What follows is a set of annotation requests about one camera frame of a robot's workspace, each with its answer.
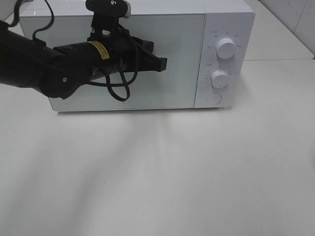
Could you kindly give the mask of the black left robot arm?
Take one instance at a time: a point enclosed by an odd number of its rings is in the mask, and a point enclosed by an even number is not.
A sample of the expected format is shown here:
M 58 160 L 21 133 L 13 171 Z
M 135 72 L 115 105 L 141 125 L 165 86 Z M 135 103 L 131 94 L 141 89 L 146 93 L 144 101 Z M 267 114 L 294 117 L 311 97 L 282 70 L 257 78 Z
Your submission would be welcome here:
M 107 88 L 118 101 L 126 101 L 114 88 L 129 86 L 142 71 L 162 72 L 167 59 L 153 54 L 154 43 L 130 35 L 120 23 L 128 18 L 125 0 L 88 0 L 93 13 L 87 41 L 49 48 L 35 33 L 31 38 L 11 29 L 20 21 L 21 0 L 10 12 L 11 23 L 0 23 L 0 82 L 17 88 L 32 88 L 49 98 L 67 99 L 82 85 Z

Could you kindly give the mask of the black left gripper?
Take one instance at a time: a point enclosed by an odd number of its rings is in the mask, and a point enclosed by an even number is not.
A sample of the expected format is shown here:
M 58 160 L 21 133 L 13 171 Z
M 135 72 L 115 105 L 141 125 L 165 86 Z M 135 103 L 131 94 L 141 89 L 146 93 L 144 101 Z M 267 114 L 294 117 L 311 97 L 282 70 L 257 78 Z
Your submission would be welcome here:
M 92 31 L 88 37 L 89 74 L 103 69 L 107 74 L 166 70 L 167 58 L 153 54 L 154 42 L 130 35 L 119 23 L 131 16 L 131 5 L 126 0 L 86 0 L 86 8 L 93 12 Z

